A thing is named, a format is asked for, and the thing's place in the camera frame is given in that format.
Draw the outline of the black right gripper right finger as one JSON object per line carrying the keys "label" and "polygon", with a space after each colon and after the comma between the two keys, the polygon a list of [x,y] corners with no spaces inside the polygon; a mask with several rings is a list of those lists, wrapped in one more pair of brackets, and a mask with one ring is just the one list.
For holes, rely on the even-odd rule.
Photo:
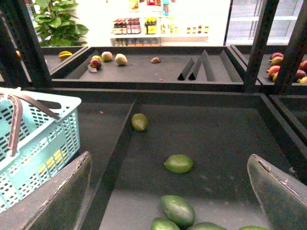
{"label": "black right gripper right finger", "polygon": [[247,171],[253,192],[272,230],[307,228],[307,186],[252,154]]}

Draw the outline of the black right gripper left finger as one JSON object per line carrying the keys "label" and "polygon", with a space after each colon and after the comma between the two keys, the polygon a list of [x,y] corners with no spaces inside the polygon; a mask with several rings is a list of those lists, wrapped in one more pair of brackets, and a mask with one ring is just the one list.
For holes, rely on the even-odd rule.
{"label": "black right gripper left finger", "polygon": [[72,230],[77,224],[92,169],[84,152],[29,196],[2,212],[2,230]]}

